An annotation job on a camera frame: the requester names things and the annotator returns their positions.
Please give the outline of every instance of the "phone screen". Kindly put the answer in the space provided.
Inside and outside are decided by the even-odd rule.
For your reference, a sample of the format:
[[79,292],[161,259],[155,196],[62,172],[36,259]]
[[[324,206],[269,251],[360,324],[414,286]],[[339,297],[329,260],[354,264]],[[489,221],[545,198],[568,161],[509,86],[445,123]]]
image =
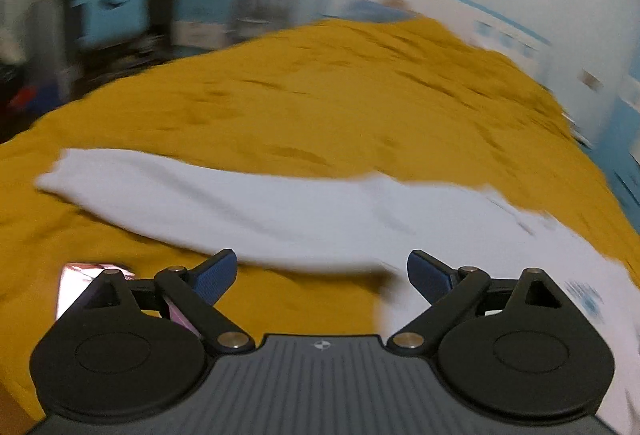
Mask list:
[[126,279],[136,277],[128,269],[112,263],[68,263],[62,270],[60,286],[58,288],[58,306],[56,308],[56,319],[60,318],[64,312],[76,301],[84,292],[84,289],[105,269],[119,269]]

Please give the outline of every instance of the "yellow bedsheet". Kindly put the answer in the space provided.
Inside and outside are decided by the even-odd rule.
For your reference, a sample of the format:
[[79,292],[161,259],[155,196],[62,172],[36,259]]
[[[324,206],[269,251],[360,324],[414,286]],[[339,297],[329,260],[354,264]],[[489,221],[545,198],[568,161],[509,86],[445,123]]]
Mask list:
[[[0,146],[0,377],[34,418],[42,412],[28,361],[54,319],[66,262],[120,261],[149,277],[202,259],[36,192],[34,178],[62,148],[128,148],[250,173],[377,170],[490,184],[517,206],[552,213],[639,281],[638,235],[604,177],[553,97],[508,59],[427,19],[322,22],[119,80]],[[370,333],[379,282],[244,267],[219,307],[257,339]]]

